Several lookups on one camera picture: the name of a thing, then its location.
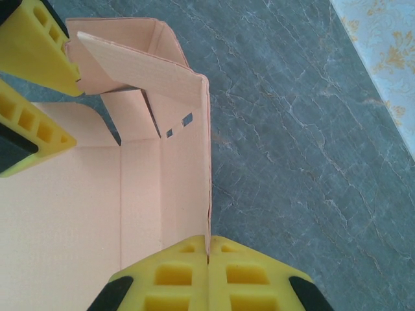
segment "patterned fabric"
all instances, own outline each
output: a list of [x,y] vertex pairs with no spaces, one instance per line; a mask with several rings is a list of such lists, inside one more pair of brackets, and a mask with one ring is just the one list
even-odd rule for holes
[[331,0],[415,158],[415,0]]

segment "cardboard box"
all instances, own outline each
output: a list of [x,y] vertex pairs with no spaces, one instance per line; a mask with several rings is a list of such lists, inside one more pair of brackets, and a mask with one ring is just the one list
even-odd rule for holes
[[87,106],[38,104],[78,145],[0,180],[1,310],[85,310],[116,271],[192,235],[209,247],[207,78],[161,21],[67,26],[79,87],[101,94],[122,144]]

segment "gray marble surface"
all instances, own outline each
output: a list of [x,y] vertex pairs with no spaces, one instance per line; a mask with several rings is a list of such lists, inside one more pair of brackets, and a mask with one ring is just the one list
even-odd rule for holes
[[414,162],[328,0],[51,3],[165,20],[210,79],[215,234],[305,271],[335,310],[415,310]]

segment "black rubber pad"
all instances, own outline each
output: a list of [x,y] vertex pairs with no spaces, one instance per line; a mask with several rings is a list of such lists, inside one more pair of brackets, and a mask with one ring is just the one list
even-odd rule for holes
[[88,311],[117,311],[132,283],[132,277],[120,277],[109,282],[95,298]]
[[0,26],[19,7],[21,0],[0,0]]
[[30,140],[0,123],[0,173],[38,150]]
[[69,38],[69,33],[67,31],[65,23],[60,19],[58,13],[56,13],[56,11],[53,9],[53,6],[48,2],[48,0],[40,0],[40,1],[43,3],[43,5],[46,6],[46,9],[49,11],[50,15],[52,15],[54,20],[58,23],[59,27],[62,29],[66,37]]
[[301,277],[290,277],[289,280],[305,311],[334,311],[313,283]]

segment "corrugated cardboard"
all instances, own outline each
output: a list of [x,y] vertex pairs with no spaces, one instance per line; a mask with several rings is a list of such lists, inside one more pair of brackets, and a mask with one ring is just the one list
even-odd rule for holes
[[161,21],[67,26],[78,85],[101,94],[122,144],[89,107],[38,104],[78,146],[0,180],[1,310],[85,310],[114,272],[192,235],[209,246],[207,78]]

